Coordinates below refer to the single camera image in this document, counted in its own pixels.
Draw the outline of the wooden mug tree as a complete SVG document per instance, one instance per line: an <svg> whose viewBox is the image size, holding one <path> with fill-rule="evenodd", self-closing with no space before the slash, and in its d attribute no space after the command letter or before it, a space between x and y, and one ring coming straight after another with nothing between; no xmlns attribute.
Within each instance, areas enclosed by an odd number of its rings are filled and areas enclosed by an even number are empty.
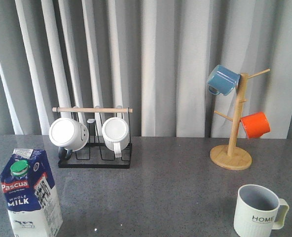
<svg viewBox="0 0 292 237"><path fill-rule="evenodd" d="M236 100L232 118L232 127L228 145L218 145L210 150L212 162L218 166L229 170L245 170L252 164L251 155L242 148L236 146L239 132L240 119L243 112L243 105L246 102L245 93L248 80L269 72L270 69L263 70L253 75L241 73L236 90Z"/></svg>

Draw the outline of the blue enamel mug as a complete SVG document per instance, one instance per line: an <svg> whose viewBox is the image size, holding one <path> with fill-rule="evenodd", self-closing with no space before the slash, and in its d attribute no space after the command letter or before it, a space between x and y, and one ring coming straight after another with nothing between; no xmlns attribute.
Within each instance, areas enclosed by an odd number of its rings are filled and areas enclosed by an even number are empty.
<svg viewBox="0 0 292 237"><path fill-rule="evenodd" d="M240 77L240 74L217 65L208 77L208 91L213 95L227 96L238 85Z"/></svg>

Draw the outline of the orange enamel mug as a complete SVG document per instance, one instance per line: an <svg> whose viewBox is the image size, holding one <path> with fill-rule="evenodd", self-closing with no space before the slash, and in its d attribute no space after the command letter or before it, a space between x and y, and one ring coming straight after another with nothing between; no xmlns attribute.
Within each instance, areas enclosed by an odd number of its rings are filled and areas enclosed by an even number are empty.
<svg viewBox="0 0 292 237"><path fill-rule="evenodd" d="M271 131L270 124L264 112L257 112L240 119L248 138L259 138Z"/></svg>

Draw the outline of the white HOME mug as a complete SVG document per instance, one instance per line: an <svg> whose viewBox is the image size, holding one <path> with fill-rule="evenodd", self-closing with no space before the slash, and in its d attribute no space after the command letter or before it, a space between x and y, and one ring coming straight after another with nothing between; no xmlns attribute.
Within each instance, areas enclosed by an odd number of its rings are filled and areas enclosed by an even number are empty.
<svg viewBox="0 0 292 237"><path fill-rule="evenodd" d="M284 226L288 203L270 189L247 184L238 189L234 230L240 237L268 237Z"/></svg>

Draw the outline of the blue white milk carton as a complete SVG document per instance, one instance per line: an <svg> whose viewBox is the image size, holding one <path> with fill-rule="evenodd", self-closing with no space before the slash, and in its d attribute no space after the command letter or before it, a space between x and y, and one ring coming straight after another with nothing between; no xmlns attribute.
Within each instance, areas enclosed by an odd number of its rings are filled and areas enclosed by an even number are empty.
<svg viewBox="0 0 292 237"><path fill-rule="evenodd" d="M16 237L55 237L63 223L45 150L14 149L0 174Z"/></svg>

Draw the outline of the white ribbed mug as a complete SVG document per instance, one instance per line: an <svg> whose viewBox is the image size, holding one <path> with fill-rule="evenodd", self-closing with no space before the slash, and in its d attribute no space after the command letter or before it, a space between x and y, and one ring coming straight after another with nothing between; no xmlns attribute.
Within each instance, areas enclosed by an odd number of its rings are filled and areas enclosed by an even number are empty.
<svg viewBox="0 0 292 237"><path fill-rule="evenodd" d="M129 126L118 117L107 119L102 126L105 145L114 152L116 158L122 157L122 150L129 144Z"/></svg>

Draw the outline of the grey pleated curtain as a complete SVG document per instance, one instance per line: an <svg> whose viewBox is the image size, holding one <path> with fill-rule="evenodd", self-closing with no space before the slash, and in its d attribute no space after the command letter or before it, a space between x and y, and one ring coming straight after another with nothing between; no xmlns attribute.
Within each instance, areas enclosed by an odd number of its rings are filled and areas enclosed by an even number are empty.
<svg viewBox="0 0 292 237"><path fill-rule="evenodd" d="M270 69L243 113L292 139L292 0L0 0L0 134L46 135L53 107L77 106L132 108L133 136L227 137L218 64Z"/></svg>

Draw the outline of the white smiley face mug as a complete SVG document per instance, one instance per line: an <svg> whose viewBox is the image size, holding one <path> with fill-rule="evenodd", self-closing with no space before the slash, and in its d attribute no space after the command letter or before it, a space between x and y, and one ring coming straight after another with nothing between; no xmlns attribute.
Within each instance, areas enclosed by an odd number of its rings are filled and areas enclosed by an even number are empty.
<svg viewBox="0 0 292 237"><path fill-rule="evenodd" d="M86 125L72 118L59 118L50 126L49 138L59 147L59 159L68 160L73 152L81 150L87 144L89 130Z"/></svg>

